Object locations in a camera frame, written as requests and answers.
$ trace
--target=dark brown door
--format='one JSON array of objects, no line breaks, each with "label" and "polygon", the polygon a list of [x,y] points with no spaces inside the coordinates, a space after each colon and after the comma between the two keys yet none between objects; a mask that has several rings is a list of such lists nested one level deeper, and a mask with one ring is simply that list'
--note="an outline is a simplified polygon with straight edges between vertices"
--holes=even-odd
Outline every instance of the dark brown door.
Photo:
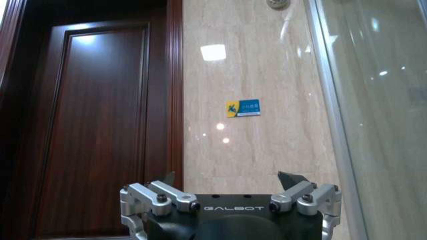
[{"label": "dark brown door", "polygon": [[122,235],[121,186],[166,171],[165,14],[54,26],[45,45],[19,215],[35,238]]}]

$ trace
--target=door frame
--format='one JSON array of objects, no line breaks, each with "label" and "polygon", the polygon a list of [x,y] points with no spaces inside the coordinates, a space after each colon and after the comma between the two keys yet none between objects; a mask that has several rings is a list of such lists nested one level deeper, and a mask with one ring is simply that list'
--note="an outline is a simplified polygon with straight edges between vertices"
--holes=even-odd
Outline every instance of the door frame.
[{"label": "door frame", "polygon": [[[174,172],[174,184],[182,189],[184,156],[184,81],[182,81],[182,0],[165,1],[165,61],[166,61],[166,171]],[[10,66],[21,30],[26,0],[7,0],[0,26],[0,113],[11,109],[9,99]],[[0,124],[0,132],[9,126]]]}]

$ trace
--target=marble wall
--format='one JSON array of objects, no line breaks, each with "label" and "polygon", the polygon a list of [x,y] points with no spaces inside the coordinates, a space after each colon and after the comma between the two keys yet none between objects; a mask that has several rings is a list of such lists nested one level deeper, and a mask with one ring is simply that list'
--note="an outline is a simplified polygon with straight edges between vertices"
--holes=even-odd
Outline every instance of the marble wall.
[{"label": "marble wall", "polygon": [[[184,190],[277,193],[277,171],[338,183],[304,1],[182,3]],[[208,45],[225,59],[204,61]],[[261,115],[226,118],[225,102],[244,99]],[[349,239],[345,214],[334,239]]]}]

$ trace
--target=silver metal bracket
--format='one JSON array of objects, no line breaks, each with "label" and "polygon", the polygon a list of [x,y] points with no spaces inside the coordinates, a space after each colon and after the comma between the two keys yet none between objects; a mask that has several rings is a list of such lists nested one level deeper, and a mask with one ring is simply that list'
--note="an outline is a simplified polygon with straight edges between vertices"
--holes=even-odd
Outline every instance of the silver metal bracket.
[{"label": "silver metal bracket", "polygon": [[336,185],[322,184],[310,194],[302,195],[296,201],[297,212],[313,216],[322,213],[321,239],[330,240],[333,227],[341,221],[341,191]]},{"label": "silver metal bracket", "polygon": [[176,206],[177,211],[192,213],[200,209],[200,204],[194,194],[181,192],[161,181],[152,181],[148,188],[158,194],[165,194],[165,196],[172,200],[172,204]]},{"label": "silver metal bracket", "polygon": [[142,219],[138,214],[152,212],[156,216],[170,213],[172,201],[138,183],[120,190],[120,220],[128,227],[132,240],[146,240]]},{"label": "silver metal bracket", "polygon": [[277,213],[288,212],[297,199],[302,195],[309,194],[313,189],[314,185],[310,182],[300,181],[284,192],[270,195],[269,210]]}]

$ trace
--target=glass panel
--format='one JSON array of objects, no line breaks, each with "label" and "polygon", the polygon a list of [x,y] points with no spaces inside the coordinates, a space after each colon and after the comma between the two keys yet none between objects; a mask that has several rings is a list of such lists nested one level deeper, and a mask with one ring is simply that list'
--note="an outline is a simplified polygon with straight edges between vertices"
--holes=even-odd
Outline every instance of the glass panel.
[{"label": "glass panel", "polygon": [[368,238],[427,236],[424,0],[317,0]]}]

